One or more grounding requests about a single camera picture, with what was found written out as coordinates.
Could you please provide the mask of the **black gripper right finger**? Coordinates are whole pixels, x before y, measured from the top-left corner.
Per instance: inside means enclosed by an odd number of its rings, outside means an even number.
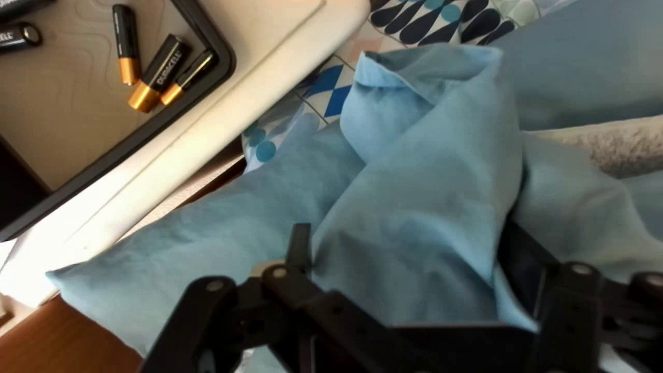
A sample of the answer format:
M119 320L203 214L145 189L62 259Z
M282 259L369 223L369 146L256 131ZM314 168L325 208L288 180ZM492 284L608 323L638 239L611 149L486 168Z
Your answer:
M519 302L526 312L543 312L560 262L517 223L504 227L497 259Z

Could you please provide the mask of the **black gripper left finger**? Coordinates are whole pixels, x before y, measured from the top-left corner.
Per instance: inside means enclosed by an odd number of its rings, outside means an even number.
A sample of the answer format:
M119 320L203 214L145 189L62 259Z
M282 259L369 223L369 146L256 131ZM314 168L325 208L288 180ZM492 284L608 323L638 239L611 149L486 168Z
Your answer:
M314 269L312 227L310 224L294 224L293 227L287 263L291 267L294 267L298 274L310 274Z

